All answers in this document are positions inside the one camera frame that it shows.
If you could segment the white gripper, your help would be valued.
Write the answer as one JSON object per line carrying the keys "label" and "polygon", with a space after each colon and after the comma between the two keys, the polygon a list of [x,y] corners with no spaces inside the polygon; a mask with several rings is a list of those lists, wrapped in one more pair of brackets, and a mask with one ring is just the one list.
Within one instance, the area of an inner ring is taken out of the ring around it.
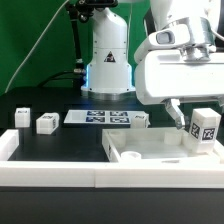
{"label": "white gripper", "polygon": [[144,105],[165,103],[178,130],[185,128],[180,101],[224,99],[224,52],[212,53],[209,61],[184,61],[181,49],[189,39],[186,29],[154,32],[134,55],[138,100]]}

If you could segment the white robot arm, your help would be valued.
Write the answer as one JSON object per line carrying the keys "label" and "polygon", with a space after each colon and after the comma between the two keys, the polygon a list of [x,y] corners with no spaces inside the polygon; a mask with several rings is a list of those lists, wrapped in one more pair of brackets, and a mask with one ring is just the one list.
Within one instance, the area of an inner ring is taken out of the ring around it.
{"label": "white robot arm", "polygon": [[111,9],[140,0],[78,0],[82,22],[93,20],[93,57],[83,94],[117,100],[134,92],[144,105],[163,104],[176,127],[186,126],[182,102],[224,106],[224,0],[149,0],[146,39],[128,64],[126,22]]}

